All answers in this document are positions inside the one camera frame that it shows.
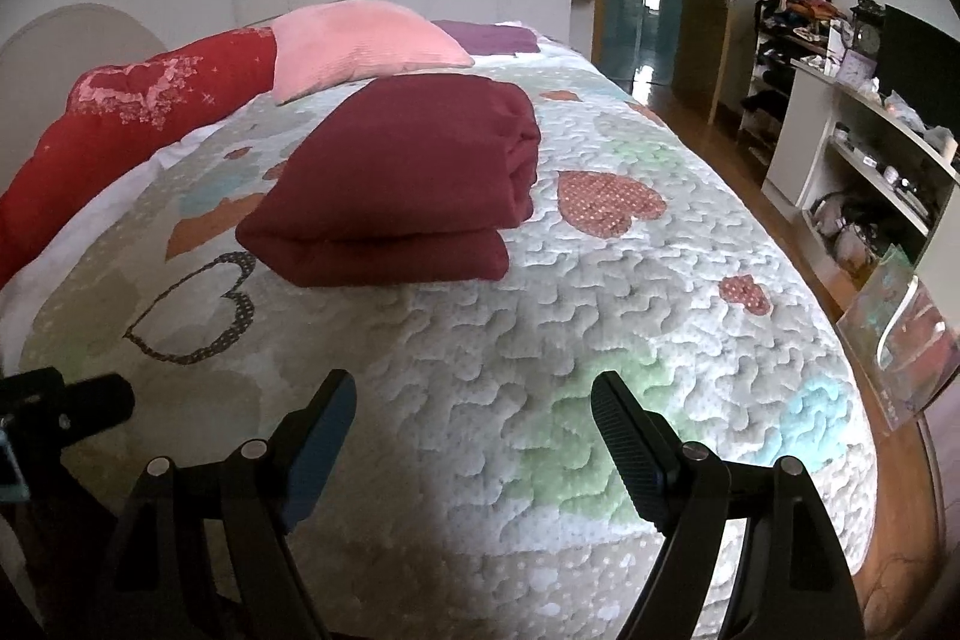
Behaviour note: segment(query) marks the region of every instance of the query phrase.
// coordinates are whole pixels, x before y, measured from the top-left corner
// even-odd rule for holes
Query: pink pillow
[[[390,1],[304,6],[274,20],[272,29],[277,39],[277,104],[342,82],[473,65],[452,36]]]

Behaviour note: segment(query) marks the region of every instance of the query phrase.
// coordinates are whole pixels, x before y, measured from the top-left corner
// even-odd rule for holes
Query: black clamp
[[[621,640],[692,637],[736,518],[747,530],[719,640],[862,640],[843,549],[798,458],[760,467],[682,443],[616,372],[594,381],[590,408],[637,513],[666,537]]]

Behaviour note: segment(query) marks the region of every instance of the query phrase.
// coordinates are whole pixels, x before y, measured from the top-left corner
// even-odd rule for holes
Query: clock
[[[860,0],[853,7],[854,52],[866,55],[872,61],[880,54],[880,39],[883,33],[884,8],[870,0]]]

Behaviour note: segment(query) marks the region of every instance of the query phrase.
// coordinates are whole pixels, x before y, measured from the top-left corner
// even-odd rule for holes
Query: pillow
[[[342,82],[473,65],[448,33],[389,1],[304,6],[274,20],[272,28],[277,38],[277,104]]]
[[[459,20],[434,20],[457,40],[470,55],[515,55],[517,52],[539,52],[536,33],[517,25],[480,25]]]
[[[274,59],[269,28],[240,28],[81,76],[0,196],[0,287],[114,180],[270,90]]]

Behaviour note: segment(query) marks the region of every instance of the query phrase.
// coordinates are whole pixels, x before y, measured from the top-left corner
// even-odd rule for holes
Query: purple pillow
[[[470,55],[514,55],[517,52],[539,52],[536,34],[516,25],[482,25],[459,20],[434,20]]]

